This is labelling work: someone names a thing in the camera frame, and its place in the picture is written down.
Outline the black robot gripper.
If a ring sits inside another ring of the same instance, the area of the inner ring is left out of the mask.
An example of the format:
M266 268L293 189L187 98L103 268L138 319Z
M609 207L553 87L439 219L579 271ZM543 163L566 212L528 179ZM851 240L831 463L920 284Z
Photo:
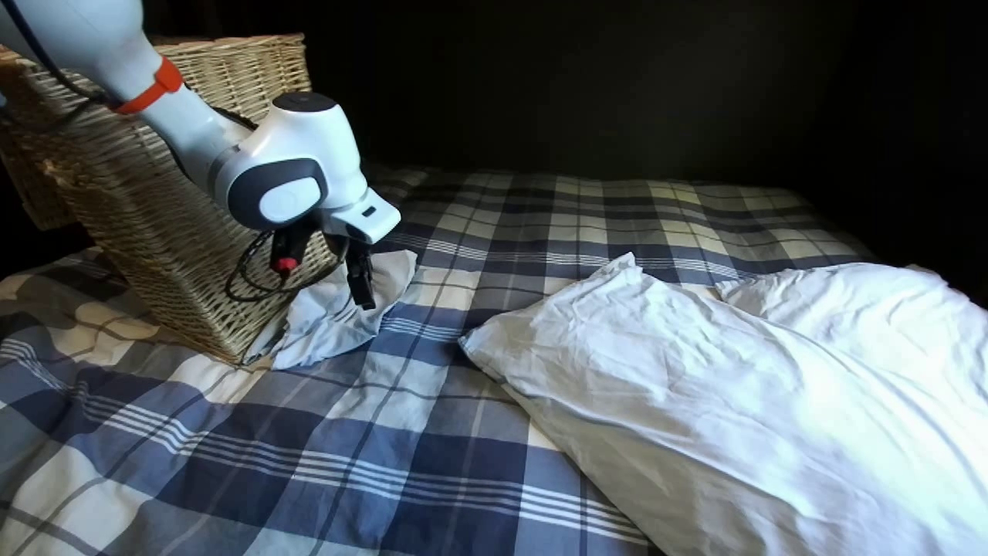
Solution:
M293 271L306 260L306 246L311 237L320 237L325 246L350 264L350 291L360 309L376 309L373 303L373 276L370 276L370 251L346 235L327 235L315 219L298 219L286 228L277 228L270 237L267 264L273 271Z

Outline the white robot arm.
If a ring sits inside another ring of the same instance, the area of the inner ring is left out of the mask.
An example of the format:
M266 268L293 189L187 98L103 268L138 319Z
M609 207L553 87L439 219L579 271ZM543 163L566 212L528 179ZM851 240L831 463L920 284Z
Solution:
M191 186L239 226L273 235L270 268L286 276L306 228L340 235L351 296L373 305L370 253L402 212L365 179L346 112L320 92L281 92L266 116L239 116L202 101L181 71L151 46L138 0L0 0L0 36L91 105L145 120Z

